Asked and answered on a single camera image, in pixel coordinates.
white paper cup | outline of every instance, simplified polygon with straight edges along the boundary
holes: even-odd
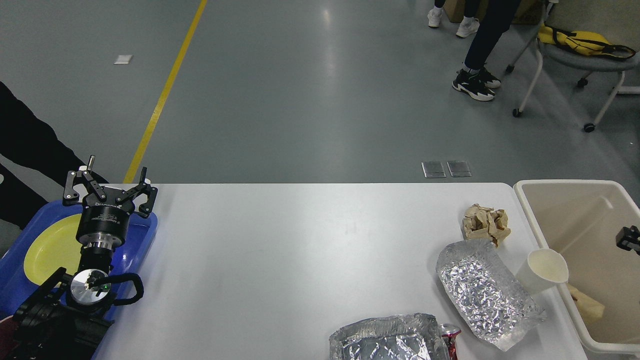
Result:
[[[569,281],[569,269],[562,255],[552,249],[538,249],[529,253],[516,279],[533,295]]]

plastic bin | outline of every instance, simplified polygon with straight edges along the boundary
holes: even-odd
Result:
[[[640,355],[640,256],[616,246],[640,210],[614,181],[526,180],[514,189],[540,247],[561,253],[569,283],[605,306],[585,325],[566,285],[558,290],[582,344],[594,352]]]

black sneaker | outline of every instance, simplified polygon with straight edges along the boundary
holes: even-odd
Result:
[[[489,70],[486,69],[486,67],[482,67],[480,69],[480,74],[478,76],[480,77],[480,81],[482,81],[488,88],[496,89],[499,88],[502,84],[500,82],[500,79],[493,76],[493,74],[490,73]]]
[[[495,97],[495,92],[487,88],[480,79],[480,73],[469,74],[460,69],[458,77],[453,81],[453,88],[459,92],[466,92],[472,99],[478,101],[489,101]]]

yellow plate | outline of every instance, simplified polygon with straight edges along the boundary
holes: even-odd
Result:
[[[80,214],[57,221],[33,241],[24,257],[24,274],[36,285],[51,276],[59,267],[74,274],[80,262],[82,245],[76,241]]]

aluminum foil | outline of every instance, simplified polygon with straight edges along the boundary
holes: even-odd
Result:
[[[440,326],[429,314],[370,318],[329,337],[331,360],[449,360]]]
[[[502,351],[547,317],[504,266],[489,239],[449,244],[436,270],[471,331]]]

